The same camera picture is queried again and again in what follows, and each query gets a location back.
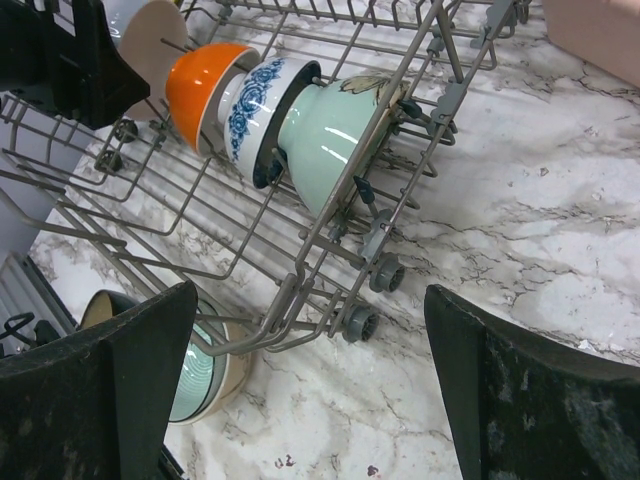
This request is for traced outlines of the grey bowl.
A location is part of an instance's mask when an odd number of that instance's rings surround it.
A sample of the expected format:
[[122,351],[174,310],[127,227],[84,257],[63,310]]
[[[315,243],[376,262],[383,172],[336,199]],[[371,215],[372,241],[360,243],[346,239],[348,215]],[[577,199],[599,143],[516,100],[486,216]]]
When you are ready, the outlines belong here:
[[169,72],[188,40],[184,17],[173,1],[106,0],[103,5],[118,53],[150,86],[149,97],[126,115],[150,121],[162,110]]

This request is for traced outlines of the white round bowl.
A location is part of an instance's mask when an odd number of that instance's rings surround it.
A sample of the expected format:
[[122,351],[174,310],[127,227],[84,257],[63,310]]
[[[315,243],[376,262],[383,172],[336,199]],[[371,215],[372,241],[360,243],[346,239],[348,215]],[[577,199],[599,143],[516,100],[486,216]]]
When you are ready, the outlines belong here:
[[232,71],[251,70],[261,58],[258,50],[236,43],[211,43],[180,56],[165,86],[173,124],[198,155],[203,154],[202,124],[216,93],[222,93]]

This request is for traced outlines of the blue floral bowl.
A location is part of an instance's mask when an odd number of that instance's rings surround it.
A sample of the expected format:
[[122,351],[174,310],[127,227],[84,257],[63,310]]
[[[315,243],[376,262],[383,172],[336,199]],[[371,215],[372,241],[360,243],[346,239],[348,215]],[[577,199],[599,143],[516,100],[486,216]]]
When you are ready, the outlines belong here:
[[254,188],[267,187],[281,173],[273,154],[280,128],[297,96],[320,75],[316,60],[272,57],[232,80],[234,94],[218,117],[228,160]]

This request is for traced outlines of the celadon green bowl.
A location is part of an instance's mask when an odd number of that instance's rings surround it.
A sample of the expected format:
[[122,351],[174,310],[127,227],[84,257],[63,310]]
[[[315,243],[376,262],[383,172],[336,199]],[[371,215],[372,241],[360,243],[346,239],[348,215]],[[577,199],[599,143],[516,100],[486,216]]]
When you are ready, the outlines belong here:
[[312,215],[320,215],[390,83],[389,75],[357,75],[311,84],[289,109],[278,146]]

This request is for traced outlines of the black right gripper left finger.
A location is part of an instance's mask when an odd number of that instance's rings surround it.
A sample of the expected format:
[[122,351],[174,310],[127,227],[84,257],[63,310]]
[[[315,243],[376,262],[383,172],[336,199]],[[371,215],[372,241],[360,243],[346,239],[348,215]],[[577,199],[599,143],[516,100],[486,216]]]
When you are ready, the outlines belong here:
[[2,359],[2,478],[184,478],[164,437],[197,301],[186,281]]

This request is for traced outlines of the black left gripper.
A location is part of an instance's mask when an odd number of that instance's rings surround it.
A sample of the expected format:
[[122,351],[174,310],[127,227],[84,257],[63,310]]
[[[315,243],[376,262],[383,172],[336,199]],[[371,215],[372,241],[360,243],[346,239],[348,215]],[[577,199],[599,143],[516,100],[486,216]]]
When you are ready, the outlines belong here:
[[144,1],[72,1],[74,34],[54,20],[57,3],[1,3],[1,90],[54,117],[97,130],[150,95],[124,56]]

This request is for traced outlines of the dark brown bowl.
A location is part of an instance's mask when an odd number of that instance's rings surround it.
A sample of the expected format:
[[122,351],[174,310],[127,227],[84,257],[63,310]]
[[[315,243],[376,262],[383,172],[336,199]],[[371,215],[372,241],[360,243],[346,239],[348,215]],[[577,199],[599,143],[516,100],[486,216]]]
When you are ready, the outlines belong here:
[[137,306],[139,301],[123,293],[99,290],[90,299],[79,329],[87,329]]

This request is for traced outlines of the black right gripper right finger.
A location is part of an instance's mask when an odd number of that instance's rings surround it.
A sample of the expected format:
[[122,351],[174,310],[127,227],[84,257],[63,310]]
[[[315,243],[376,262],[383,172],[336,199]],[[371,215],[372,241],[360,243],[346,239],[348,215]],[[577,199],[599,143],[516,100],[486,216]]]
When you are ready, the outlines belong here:
[[639,369],[494,316],[441,285],[424,317],[465,479],[636,479]]

